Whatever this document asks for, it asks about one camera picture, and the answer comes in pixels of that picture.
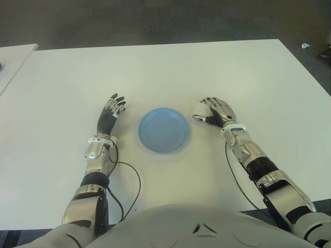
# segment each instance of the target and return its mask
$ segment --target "small white object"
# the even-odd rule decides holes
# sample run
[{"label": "small white object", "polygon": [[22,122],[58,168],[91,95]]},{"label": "small white object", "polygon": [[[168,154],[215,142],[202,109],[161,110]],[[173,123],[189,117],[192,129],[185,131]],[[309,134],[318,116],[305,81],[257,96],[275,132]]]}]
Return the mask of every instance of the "small white object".
[{"label": "small white object", "polygon": [[301,45],[301,47],[302,47],[302,49],[306,49],[306,48],[309,48],[310,45],[307,44],[307,43],[303,43],[303,44]]}]

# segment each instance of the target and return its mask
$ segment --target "black cable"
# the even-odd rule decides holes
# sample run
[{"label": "black cable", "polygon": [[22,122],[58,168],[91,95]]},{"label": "black cable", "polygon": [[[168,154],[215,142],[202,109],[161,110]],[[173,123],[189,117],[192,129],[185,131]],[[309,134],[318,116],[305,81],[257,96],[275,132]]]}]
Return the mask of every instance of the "black cable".
[{"label": "black cable", "polygon": [[114,167],[111,169],[111,171],[109,172],[109,174],[108,174],[108,178],[110,177],[110,175],[112,174],[112,172],[113,172],[113,170],[116,168],[116,165],[117,165],[117,163],[118,163],[118,148],[117,148],[117,146],[115,145],[115,149],[116,149],[116,160],[115,161],[112,161],[112,159],[110,158],[110,149],[109,149],[109,159],[110,159],[110,161],[112,161],[113,163],[115,163],[115,165],[114,165]]},{"label": "black cable", "polygon": [[230,165],[230,161],[229,161],[229,158],[228,158],[228,152],[227,152],[227,144],[228,144],[228,142],[225,143],[225,156],[226,156],[226,158],[227,158],[227,162],[228,162],[229,168],[230,168],[230,170],[231,170],[232,176],[233,176],[234,180],[236,181],[236,183],[237,183],[237,185],[238,185],[240,191],[241,191],[242,194],[245,196],[245,198],[247,199],[247,201],[249,201],[249,202],[252,204],[253,207],[255,207],[257,210],[259,210],[259,211],[260,211],[261,213],[263,213],[265,216],[267,216],[267,217],[269,217],[270,219],[274,220],[269,214],[267,214],[267,213],[263,212],[261,209],[259,209],[259,208],[258,208],[258,207],[257,207],[257,206],[256,206],[256,205],[255,205],[255,204],[254,204],[254,203],[253,203],[253,202],[247,197],[247,195],[244,193],[242,187],[240,187],[240,185],[239,185],[239,183],[238,183],[238,181],[237,181],[237,178],[236,178],[236,176],[234,175],[233,170],[232,170],[232,167],[231,167],[231,165]]},{"label": "black cable", "polygon": [[121,222],[123,220],[124,217],[124,209],[122,204],[120,203],[120,201],[116,198],[116,196],[114,196],[113,192],[109,189],[109,187],[107,186],[107,190],[109,192],[109,194],[112,196],[112,198],[117,202],[117,204],[119,205],[120,209],[121,209],[121,220],[119,222]]},{"label": "black cable", "polygon": [[113,161],[113,160],[111,159],[111,157],[109,156],[110,161],[112,161],[113,163],[115,163],[115,165],[116,165],[116,164],[126,164],[126,165],[130,166],[130,167],[135,171],[135,173],[137,174],[138,179],[139,179],[139,190],[138,190],[137,196],[136,196],[136,198],[134,199],[134,201],[133,201],[131,207],[129,208],[128,212],[127,212],[127,213],[125,214],[125,216],[122,218],[122,220],[124,220],[124,219],[126,218],[126,216],[128,216],[129,212],[130,212],[131,209],[133,208],[134,204],[136,203],[136,201],[137,201],[137,199],[138,199],[138,197],[139,197],[139,195],[140,195],[140,190],[141,190],[141,179],[140,179],[139,173],[137,172],[137,170],[136,170],[131,164],[126,163],[126,162],[122,162],[122,161],[118,161],[119,153],[118,153],[118,147],[117,147],[117,145],[115,145],[115,149],[116,149],[116,161]]}]

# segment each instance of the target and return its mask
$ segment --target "table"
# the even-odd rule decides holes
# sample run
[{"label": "table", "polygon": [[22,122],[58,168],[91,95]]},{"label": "table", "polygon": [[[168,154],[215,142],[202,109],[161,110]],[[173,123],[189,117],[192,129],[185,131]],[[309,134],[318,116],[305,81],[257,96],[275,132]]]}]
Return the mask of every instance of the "table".
[{"label": "table", "polygon": [[[120,160],[142,178],[132,213],[170,203],[253,209],[231,176],[219,129],[191,118],[207,96],[227,101],[312,200],[331,198],[331,98],[279,40],[35,51],[0,97],[0,229],[61,223],[86,169],[87,140],[114,92],[127,99],[112,132]],[[190,124],[178,153],[156,154],[138,140],[139,121],[157,107],[180,111]],[[232,154],[230,162],[248,197],[264,207]],[[135,173],[119,165],[110,187],[127,211]],[[108,199],[116,223],[119,208]]]},{"label": "table", "polygon": [[37,47],[37,44],[29,44],[0,48],[0,63],[2,64],[2,69],[0,70],[0,96],[26,58]]}]

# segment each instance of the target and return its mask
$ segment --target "gray carpet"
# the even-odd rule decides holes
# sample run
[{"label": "gray carpet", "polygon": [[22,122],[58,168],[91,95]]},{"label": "gray carpet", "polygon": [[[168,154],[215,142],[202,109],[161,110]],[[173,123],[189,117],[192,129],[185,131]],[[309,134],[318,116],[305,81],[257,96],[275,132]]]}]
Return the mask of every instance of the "gray carpet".
[{"label": "gray carpet", "polygon": [[[280,39],[331,94],[330,61],[317,58],[327,49],[330,20],[329,0],[0,0],[0,47],[38,43],[45,50]],[[304,42],[309,49],[301,49]],[[317,209],[330,214],[330,202],[316,202]],[[245,213],[273,223],[258,211]],[[47,231],[22,231],[18,244]],[[0,247],[7,234],[0,231]]]}]

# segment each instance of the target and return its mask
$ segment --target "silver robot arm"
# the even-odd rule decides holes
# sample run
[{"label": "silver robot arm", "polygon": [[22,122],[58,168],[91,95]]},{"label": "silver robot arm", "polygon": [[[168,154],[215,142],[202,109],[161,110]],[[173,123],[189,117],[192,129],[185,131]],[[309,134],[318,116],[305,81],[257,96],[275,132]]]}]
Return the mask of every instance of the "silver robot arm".
[{"label": "silver robot arm", "polygon": [[114,94],[106,102],[99,117],[97,134],[88,140],[86,172],[64,213],[62,225],[20,247],[82,248],[108,230],[106,188],[114,168],[109,157],[110,149],[116,144],[116,138],[110,133],[125,110],[124,97],[116,97]]},{"label": "silver robot arm", "polygon": [[202,102],[209,106],[213,116],[193,118],[221,128],[221,135],[263,195],[277,225],[318,247],[331,247],[331,217],[316,212],[309,197],[253,142],[245,125],[237,123],[226,102],[217,98]]}]

